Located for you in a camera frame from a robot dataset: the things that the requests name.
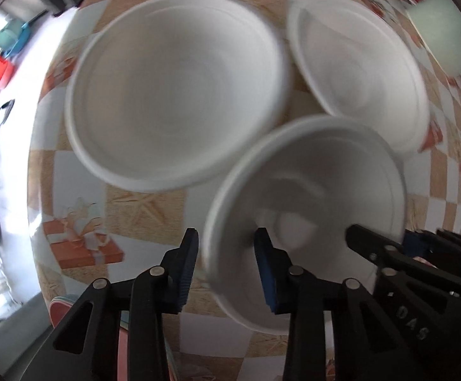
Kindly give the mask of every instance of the patterned tablecloth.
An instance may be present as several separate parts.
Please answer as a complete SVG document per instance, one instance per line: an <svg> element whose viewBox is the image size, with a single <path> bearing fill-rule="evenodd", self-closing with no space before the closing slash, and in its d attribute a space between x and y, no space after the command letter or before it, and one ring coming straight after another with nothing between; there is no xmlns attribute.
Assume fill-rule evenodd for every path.
<svg viewBox="0 0 461 381"><path fill-rule="evenodd" d="M91 175L67 140L63 120L67 82L77 57L111 20L147 0L85 0L48 70L29 154L28 214L34 258L46 301L80 294L98 277L134 278L179 245L186 227L202 232L223 175L166 193L135 193ZM256 7L285 35L296 0L241 0ZM431 123L426 143L405 162L407 228L461 232L461 88L447 79L405 16L407 0L355 0L379 14L418 60ZM323 113L295 69L294 89L281 123ZM183 379L280 379L286 336L253 332L228 318L197 264L188 304L166 315L165 336Z"/></svg>

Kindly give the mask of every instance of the bowl rim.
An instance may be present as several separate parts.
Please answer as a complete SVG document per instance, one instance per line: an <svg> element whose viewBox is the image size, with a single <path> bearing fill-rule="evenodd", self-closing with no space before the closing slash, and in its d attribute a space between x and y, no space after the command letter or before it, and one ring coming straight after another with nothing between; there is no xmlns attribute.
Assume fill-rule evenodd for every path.
<svg viewBox="0 0 461 381"><path fill-rule="evenodd" d="M219 246L217 246L216 242L221 242L223 229L229 217L230 210L240 191L250 177L256 173L257 169L260 169L264 163L269 161L277 151L293 141L309 136L311 133L317 131L333 128L349 130L360 136L361 139L365 139L367 142L374 142L378 146L380 154L377 156L377 160L384 167L384 172L387 173L389 183L398 185L395 194L397 195L397 199L393 202L397 210L394 211L393 224L391 225L389 235L399 242L402 241L406 219L405 178L399 162L395 159L394 152L378 133L347 117L320 115L301 118L272 131L242 156L221 184L209 209L201 242L202 263L214 298L229 317L249 329L275 335L285 335L288 333L288 330L273 329L251 322L246 317L243 317L220 291L218 284L215 284L218 279L218 259L220 258Z"/></svg>
<svg viewBox="0 0 461 381"><path fill-rule="evenodd" d="M270 22L264 18L260 13L254 10L252 7L249 7L238 0L217 0L217 1L226 1L227 3L232 4L234 7L237 7L239 10L244 10L251 15L251 18L254 18L261 27L263 27L263 35L267 35L268 39L272 43L272 52L274 52L275 59L273 60L275 64L278 65L278 81L281 84L273 86L273 90L275 93L271 96L271 103L267 106L267 113L264 113L262 116L262 120L256 124L256 131L253 132L252 130L247 133L246 137L243 137L242 141L238 143L234 149L229 151L227 154L223 155L222 157L218 157L210 161L208 164L203 166L202 168L193 171L190 174L186 174L183 172L176 172L175 176L171 176L168 178L156 176L155 178L151 179L137 179L128 177L125 175L121 175L115 173L114 171L110 170L108 167L101 165L97 162L91 154L87 151L84 147L84 144L81 138L77 134L76 123L75 119L75 112L74 112L74 95L76 90L76 85L79 80L79 75L82 73L83 67L86 63L86 59L92 54L94 48L102 41L105 35L111 30L116 24L126 18L128 16L133 15L136 11L143 10L144 7L151 6L151 11L147 12L145 15L153 14L160 10L167 10L169 8L174 8L186 4L187 1L193 1L192 4L201 6L197 4L197 1L201 0L148 0L143 3L140 3L131 9L123 12L115 19L113 19L109 24L107 24L104 29L99 32L99 35L95 37L88 45L84 48L83 52L79 56L79 59L76 63L76 67L74 72L72 73L69 83L67 86L66 96L65 96L65 125L66 125L66 132L70 144L74 150L74 153L82 162L82 164L97 178L105 181L108 184L113 186L117 186L119 188L128 190L128 191L135 191L135 192L161 192L161 191L170 191L173 189L184 188L187 186L191 186L197 183L201 183L222 171L229 169L231 164L235 161L237 155L242 153L242 151L246 150L250 147L260 136L262 136L267 130L273 127L275 121L277 120L283 105L287 100L288 93L290 92L290 81L291 81L291 71L290 71L290 63L288 60L288 56L286 53L286 49L282 43L282 39L280 38L279 33L274 27L270 24ZM207 0L208 3L204 6L208 8L213 8L211 4L211 0ZM171 5L165 7L165 3L171 2Z"/></svg>
<svg viewBox="0 0 461 381"><path fill-rule="evenodd" d="M293 57L296 61L296 64L299 65L301 74L305 78L308 86L320 102L322 108L332 116L346 116L339 108L335 108L331 105L330 102L326 100L322 91L320 90L319 85L316 80L308 71L307 61L302 54L301 42L299 38L299 28L300 28L300 15L301 12L305 9L306 6L312 4L313 2L323 2L326 0L300 0L293 4L287 14L287 35L290 43L290 48L292 49ZM415 129L412 131L414 135L404 140L402 143L396 145L390 145L397 153L408 154L412 151L417 151L424 142L426 136L426 131L429 124L429 103L428 103L428 94L426 92L426 86L424 79L422 77L421 71L417 64L417 60L414 58L412 51L408 48L405 42L397 34L397 32L389 25L387 22L374 13L369 8L365 7L363 4L360 4L354 0L332 0L338 4L345 4L348 8L351 8L355 12L363 15L372 21L377 27L379 27L382 32L384 32L387 37L394 43L397 47L401 57L405 60L407 68L409 69L412 83L414 85L414 90L417 95L417 104L416 109L419 113L419 118L416 121Z"/></svg>

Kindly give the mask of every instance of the white bowl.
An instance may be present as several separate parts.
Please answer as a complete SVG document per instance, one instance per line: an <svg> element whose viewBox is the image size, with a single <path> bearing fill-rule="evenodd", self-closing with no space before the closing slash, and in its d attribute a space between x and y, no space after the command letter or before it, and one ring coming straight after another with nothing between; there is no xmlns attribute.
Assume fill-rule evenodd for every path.
<svg viewBox="0 0 461 381"><path fill-rule="evenodd" d="M289 11L287 32L327 113L371 127L400 155L421 147L426 88L410 50L382 18L352 0L300 0Z"/></svg>
<svg viewBox="0 0 461 381"><path fill-rule="evenodd" d="M130 191L187 186L226 169L271 128L288 62L273 30L232 0L151 0L82 54L66 97L72 147Z"/></svg>
<svg viewBox="0 0 461 381"><path fill-rule="evenodd" d="M401 242L405 182L392 151L350 119L304 118L272 132L232 169L206 221L201 252L221 308L255 331L286 334L289 317L266 305L253 235L321 279L354 277L368 290L376 267L351 251L345 230L361 224Z"/></svg>

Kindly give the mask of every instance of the silver bolt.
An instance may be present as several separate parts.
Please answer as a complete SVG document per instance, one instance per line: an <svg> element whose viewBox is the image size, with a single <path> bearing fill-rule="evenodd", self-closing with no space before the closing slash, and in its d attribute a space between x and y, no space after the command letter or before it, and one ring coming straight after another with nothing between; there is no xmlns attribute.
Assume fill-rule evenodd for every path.
<svg viewBox="0 0 461 381"><path fill-rule="evenodd" d="M349 290L356 290L359 289L359 286L361 286L359 281L354 278L347 279L345 281L345 285Z"/></svg>
<svg viewBox="0 0 461 381"><path fill-rule="evenodd" d="M165 269L163 269L163 267L161 266L153 266L149 270L149 274L151 276L162 276L164 273L165 273Z"/></svg>
<svg viewBox="0 0 461 381"><path fill-rule="evenodd" d="M384 269L382 269L382 273L385 276L394 276L394 275L397 274L397 272L392 268L384 268Z"/></svg>
<svg viewBox="0 0 461 381"><path fill-rule="evenodd" d="M294 276L300 276L305 270L300 267L299 265L292 265L289 268L289 274L294 275Z"/></svg>
<svg viewBox="0 0 461 381"><path fill-rule="evenodd" d="M103 278L99 278L93 282L93 288L96 290L101 290L107 286L107 280Z"/></svg>

